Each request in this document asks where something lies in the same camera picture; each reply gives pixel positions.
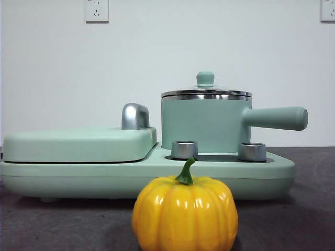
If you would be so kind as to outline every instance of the pumpkin stem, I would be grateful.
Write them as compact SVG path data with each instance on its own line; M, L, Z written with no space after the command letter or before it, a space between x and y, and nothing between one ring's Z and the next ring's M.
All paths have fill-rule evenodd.
M182 172L176 177L175 180L179 181L180 183L183 183L185 185L192 185L193 184L193 180L191 177L191 174L189 172L189 168L191 167L191 165L195 162L194 158L189 158L184 167Z

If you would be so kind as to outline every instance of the pot handle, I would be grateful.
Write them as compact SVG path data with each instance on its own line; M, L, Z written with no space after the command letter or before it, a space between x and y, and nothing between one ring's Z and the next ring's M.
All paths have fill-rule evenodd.
M251 127L301 131L307 127L308 112L303 107L246 109L243 122Z
M122 130L140 130L149 127L149 111L147 107L137 103L128 103L122 110Z

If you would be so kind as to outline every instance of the gray table surface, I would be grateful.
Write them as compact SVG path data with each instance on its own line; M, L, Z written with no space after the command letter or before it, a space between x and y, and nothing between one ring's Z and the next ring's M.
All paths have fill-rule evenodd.
M232 250L335 250L335 147L269 147L296 163L289 193L271 201L236 201ZM63 199L43 203L1 185L3 251L136 250L135 200Z

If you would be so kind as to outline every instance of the pumpkin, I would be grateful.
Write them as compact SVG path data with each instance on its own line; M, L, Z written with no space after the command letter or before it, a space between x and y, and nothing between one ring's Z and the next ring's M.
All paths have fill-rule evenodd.
M132 229L142 251L231 250L238 215L229 188L192 177L189 159L181 174L153 179L134 205Z

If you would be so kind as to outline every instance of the electrical outlet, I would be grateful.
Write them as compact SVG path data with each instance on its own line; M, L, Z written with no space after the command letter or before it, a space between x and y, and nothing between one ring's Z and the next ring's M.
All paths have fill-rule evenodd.
M321 0L321 22L335 22L335 0Z
M86 23L109 21L109 0L85 0Z

